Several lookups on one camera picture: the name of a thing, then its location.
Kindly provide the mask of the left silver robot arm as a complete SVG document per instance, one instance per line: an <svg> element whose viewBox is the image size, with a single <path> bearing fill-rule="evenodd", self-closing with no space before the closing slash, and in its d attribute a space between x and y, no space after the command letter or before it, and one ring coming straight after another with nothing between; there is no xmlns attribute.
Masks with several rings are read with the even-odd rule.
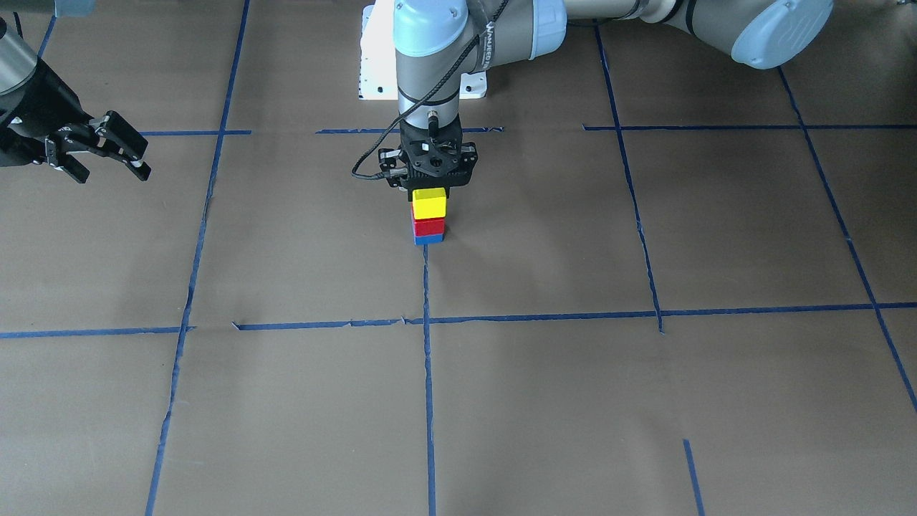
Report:
<svg viewBox="0 0 917 516"><path fill-rule="evenodd" d="M572 20L639 19L677 27L729 55L768 70L802 52L834 10L832 1L378 1L389 13L398 115L374 143L379 172L408 193L465 186L478 161L459 117L461 76L532 61L559 49Z"/></svg>

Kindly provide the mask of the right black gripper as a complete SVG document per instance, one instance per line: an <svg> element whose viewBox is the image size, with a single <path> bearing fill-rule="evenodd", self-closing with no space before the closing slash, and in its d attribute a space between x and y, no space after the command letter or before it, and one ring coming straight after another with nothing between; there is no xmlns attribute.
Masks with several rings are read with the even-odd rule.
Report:
<svg viewBox="0 0 917 516"><path fill-rule="evenodd" d="M66 125L68 149L65 141L46 138ZM120 161L147 181L152 171L144 161L147 147L147 138L117 111L98 118L86 113L78 95L42 58L19 88L2 95L2 167L45 160L84 185L90 171L69 153L92 153Z"/></svg>

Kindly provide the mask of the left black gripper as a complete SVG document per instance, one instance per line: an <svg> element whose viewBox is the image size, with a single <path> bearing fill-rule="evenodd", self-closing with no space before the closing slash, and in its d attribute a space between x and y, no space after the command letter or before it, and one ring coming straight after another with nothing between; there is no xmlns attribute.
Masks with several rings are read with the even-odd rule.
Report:
<svg viewBox="0 0 917 516"><path fill-rule="evenodd" d="M433 132L406 121L398 129L400 146L378 150L378 176L390 187L412 193L468 185L479 156L474 143L463 141L459 118Z"/></svg>

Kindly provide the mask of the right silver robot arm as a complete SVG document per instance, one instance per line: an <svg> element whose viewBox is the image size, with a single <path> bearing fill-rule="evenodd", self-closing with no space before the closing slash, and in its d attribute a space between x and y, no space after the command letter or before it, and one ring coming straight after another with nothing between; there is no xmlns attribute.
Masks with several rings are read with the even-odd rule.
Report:
<svg viewBox="0 0 917 516"><path fill-rule="evenodd" d="M147 138L109 110L94 118L59 75L2 22L1 166L48 166L78 183L90 171L76 153L123 163L141 181L150 178L144 154Z"/></svg>

